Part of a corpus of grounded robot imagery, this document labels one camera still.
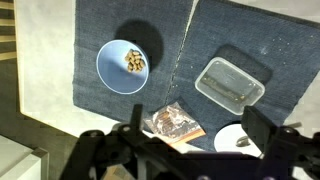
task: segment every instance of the blue bowl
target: blue bowl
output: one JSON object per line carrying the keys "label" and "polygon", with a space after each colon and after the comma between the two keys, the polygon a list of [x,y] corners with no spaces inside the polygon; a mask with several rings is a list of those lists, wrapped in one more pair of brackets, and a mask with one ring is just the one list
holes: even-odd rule
{"label": "blue bowl", "polygon": [[[139,51],[145,62],[142,71],[128,72],[128,62],[124,60],[129,50]],[[125,40],[113,40],[105,44],[97,56],[97,71],[102,82],[119,94],[138,92],[147,82],[149,60],[145,52],[136,44]]]}

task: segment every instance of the snack bag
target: snack bag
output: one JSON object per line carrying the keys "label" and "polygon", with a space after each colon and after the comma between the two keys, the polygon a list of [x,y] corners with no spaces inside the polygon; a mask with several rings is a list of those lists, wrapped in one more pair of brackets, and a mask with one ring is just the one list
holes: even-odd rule
{"label": "snack bag", "polygon": [[177,102],[160,109],[144,121],[154,134],[171,146],[205,135],[200,125]]}

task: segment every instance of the white table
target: white table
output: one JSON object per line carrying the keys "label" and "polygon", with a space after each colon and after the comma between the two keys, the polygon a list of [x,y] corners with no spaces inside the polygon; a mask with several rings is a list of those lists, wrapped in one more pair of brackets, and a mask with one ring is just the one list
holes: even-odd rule
{"label": "white table", "polygon": [[[234,1],[320,22],[318,0]],[[15,0],[15,13],[21,112],[77,137],[89,129],[108,133],[116,121],[72,102],[75,0]],[[308,137],[320,131],[319,92],[320,74],[285,122],[302,122],[298,130]],[[190,148],[183,146],[181,151]]]}

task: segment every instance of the white surface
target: white surface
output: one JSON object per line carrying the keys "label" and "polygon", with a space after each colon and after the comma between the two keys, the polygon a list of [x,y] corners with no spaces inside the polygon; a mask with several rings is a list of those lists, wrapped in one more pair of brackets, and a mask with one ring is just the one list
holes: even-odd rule
{"label": "white surface", "polygon": [[232,124],[221,129],[214,138],[214,147],[217,152],[241,152],[255,157],[261,155],[258,147],[249,139],[249,146],[237,147],[236,142],[239,138],[247,136],[241,124]]}
{"label": "white surface", "polygon": [[[320,22],[319,0],[234,1]],[[22,113],[74,136],[88,129],[109,132],[115,121],[72,103],[75,0],[15,0],[15,12]],[[320,130],[319,92],[318,74],[286,120],[300,121],[306,136]]]}
{"label": "white surface", "polygon": [[32,149],[0,136],[0,179],[31,152]]}
{"label": "white surface", "polygon": [[0,177],[0,180],[41,180],[41,159],[29,154]]}

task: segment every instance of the nuts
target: nuts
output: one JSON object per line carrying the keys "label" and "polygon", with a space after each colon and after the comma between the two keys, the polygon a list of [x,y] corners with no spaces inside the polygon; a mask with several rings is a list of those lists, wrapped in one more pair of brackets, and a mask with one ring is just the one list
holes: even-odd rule
{"label": "nuts", "polygon": [[133,51],[132,54],[135,55],[135,56],[140,55],[140,53],[138,51]]}
{"label": "nuts", "polygon": [[128,72],[135,71],[139,73],[145,67],[144,60],[142,59],[139,51],[133,51],[130,49],[124,60],[128,62]]}

